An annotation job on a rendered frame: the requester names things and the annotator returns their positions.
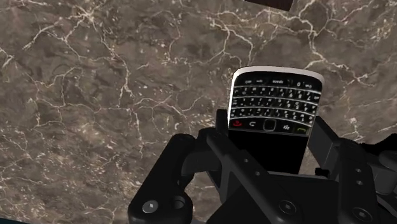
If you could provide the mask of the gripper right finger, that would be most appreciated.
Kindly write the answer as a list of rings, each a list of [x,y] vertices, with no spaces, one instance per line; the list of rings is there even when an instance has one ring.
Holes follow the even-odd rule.
[[[338,183],[338,224],[397,224],[397,134],[376,144],[339,137],[315,117],[308,143],[317,175]]]

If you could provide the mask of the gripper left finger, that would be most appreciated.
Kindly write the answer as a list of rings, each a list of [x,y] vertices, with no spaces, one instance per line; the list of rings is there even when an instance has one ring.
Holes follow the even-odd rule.
[[[205,222],[193,219],[185,188],[207,171],[221,206]],[[303,213],[248,151],[228,138],[226,111],[198,137],[172,136],[127,209],[129,224],[303,224]]]

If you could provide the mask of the black keypad phone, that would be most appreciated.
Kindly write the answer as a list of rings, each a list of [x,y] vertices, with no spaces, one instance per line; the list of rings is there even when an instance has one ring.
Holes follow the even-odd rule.
[[[265,170],[298,174],[323,85],[321,74],[305,69],[238,69],[230,89],[229,139]]]

